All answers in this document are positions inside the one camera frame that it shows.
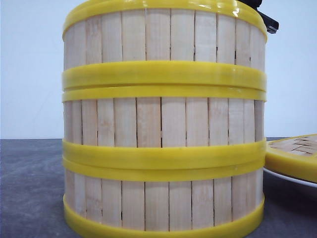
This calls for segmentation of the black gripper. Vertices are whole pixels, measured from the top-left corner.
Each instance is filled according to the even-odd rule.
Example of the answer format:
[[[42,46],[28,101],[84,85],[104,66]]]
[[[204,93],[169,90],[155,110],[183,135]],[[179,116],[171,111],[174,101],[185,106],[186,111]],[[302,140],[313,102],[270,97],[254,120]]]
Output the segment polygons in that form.
[[[250,6],[253,9],[257,9],[261,4],[262,0],[244,0],[244,4]],[[264,24],[266,26],[267,32],[270,34],[275,34],[277,30],[279,29],[279,23],[270,18],[269,16],[263,14],[260,11],[257,11],[259,15],[262,17]]]

